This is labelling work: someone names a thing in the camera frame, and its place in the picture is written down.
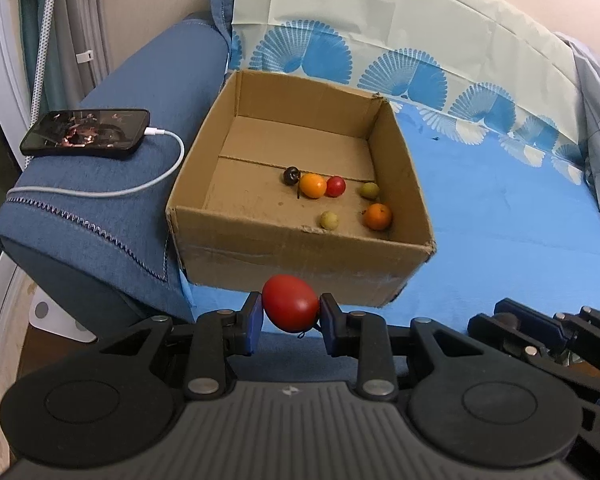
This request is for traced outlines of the blue patterned sheet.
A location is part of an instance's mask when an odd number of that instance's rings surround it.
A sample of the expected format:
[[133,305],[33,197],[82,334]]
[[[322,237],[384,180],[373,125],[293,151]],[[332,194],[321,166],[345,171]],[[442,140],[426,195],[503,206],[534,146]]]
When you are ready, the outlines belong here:
[[230,66],[256,67],[302,18],[353,51],[353,82],[385,93],[438,243],[387,307],[463,328],[505,297],[543,313],[600,309],[600,184],[568,39],[503,0],[210,0]]

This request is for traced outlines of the brown cardboard box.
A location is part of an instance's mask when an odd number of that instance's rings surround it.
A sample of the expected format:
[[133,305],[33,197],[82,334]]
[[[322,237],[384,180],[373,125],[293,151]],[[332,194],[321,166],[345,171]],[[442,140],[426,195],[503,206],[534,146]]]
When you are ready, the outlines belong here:
[[[311,200],[283,184],[283,172],[346,192]],[[377,200],[358,194],[365,182]],[[387,205],[391,226],[363,221]],[[339,226],[320,226],[324,211]],[[381,307],[436,252],[434,230],[412,156],[390,102],[340,84],[242,70],[230,75],[183,162],[166,220],[178,263],[193,284],[251,292],[272,275],[298,276],[343,304]]]

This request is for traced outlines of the blue sofa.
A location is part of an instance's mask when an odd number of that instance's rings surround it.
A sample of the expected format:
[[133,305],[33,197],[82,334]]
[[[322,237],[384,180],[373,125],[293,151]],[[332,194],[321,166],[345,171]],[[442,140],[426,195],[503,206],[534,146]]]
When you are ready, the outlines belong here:
[[234,0],[171,26],[83,101],[143,108],[156,136],[128,158],[33,159],[0,208],[0,248],[97,336],[148,316],[193,317],[166,223],[172,165],[225,79]]

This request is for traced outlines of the small dark red fruit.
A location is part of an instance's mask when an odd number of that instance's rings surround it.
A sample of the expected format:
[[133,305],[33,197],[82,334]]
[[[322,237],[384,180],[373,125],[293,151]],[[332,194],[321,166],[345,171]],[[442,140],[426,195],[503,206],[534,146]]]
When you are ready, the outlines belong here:
[[347,183],[339,176],[332,176],[326,181],[325,195],[336,198],[346,192]]

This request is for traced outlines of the black smartphone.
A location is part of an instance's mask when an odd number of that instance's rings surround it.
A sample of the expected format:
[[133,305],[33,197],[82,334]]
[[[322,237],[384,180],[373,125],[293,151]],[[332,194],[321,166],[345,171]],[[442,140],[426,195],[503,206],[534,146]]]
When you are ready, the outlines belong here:
[[125,158],[133,154],[149,126],[142,108],[53,110],[43,115],[20,143],[24,156],[95,156]]

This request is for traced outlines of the white scale on floor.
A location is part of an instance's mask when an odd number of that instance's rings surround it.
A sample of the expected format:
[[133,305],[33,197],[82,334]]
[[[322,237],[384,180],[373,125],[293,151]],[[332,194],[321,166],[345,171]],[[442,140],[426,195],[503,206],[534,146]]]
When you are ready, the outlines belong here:
[[96,336],[45,295],[34,296],[29,311],[29,323],[34,328],[55,336],[90,344]]

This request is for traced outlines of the orange round fruit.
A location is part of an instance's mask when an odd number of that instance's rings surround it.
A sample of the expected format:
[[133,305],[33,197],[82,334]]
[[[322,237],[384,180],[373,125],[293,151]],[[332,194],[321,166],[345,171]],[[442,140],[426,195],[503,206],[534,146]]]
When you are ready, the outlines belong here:
[[327,183],[320,174],[302,174],[299,180],[299,190],[302,195],[311,200],[318,200],[326,193]]

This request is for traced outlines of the red round fruit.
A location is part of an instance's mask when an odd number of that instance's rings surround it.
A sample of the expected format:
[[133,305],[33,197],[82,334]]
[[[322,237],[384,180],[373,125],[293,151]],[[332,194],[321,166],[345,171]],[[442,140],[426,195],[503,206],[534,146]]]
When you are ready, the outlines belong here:
[[320,312],[320,300],[312,287],[293,275],[269,278],[262,288],[261,300],[270,321],[290,334],[312,330]]

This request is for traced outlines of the yellow-green round fruit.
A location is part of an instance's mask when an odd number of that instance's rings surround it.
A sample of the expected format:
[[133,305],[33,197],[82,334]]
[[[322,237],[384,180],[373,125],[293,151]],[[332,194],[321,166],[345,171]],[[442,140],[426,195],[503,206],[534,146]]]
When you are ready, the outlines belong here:
[[375,182],[365,182],[358,189],[358,194],[366,200],[377,200],[380,194],[380,187]]

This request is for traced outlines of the small beige fruit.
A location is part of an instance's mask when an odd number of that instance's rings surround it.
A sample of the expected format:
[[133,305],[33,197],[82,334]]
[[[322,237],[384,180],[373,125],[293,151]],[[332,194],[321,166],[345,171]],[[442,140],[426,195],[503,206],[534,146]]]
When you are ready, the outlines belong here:
[[324,211],[320,217],[320,226],[327,231],[335,231],[339,226],[338,214],[333,211]]

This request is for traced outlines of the grey curtain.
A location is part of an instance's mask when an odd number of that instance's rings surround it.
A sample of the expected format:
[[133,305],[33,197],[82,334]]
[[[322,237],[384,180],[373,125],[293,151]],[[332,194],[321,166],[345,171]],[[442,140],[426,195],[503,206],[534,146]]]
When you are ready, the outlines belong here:
[[73,108],[110,73],[104,0],[20,0],[31,110]]

